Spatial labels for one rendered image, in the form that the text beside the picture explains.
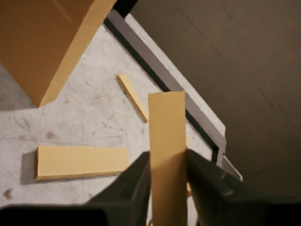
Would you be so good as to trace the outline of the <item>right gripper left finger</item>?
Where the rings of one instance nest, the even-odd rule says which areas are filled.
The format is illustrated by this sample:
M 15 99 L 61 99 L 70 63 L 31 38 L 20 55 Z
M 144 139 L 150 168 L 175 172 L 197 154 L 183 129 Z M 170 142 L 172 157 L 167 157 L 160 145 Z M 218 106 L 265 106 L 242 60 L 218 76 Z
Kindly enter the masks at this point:
M 0 226 L 147 226 L 151 152 L 143 152 L 113 182 L 84 203 L 12 203 Z

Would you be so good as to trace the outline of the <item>tan wooden board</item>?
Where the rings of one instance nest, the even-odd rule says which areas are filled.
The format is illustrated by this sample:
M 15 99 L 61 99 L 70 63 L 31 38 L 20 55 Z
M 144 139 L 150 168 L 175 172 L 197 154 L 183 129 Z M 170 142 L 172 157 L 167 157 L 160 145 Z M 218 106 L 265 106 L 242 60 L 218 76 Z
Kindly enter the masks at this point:
M 38 107 L 56 100 L 117 0 L 0 0 L 0 63 Z

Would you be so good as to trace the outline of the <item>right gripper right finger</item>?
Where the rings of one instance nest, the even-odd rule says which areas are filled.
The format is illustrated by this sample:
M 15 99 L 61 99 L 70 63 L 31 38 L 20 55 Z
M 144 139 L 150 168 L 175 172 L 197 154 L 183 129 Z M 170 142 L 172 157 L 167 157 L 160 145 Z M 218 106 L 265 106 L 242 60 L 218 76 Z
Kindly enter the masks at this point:
M 301 226 L 301 196 L 272 197 L 193 149 L 185 157 L 200 226 Z

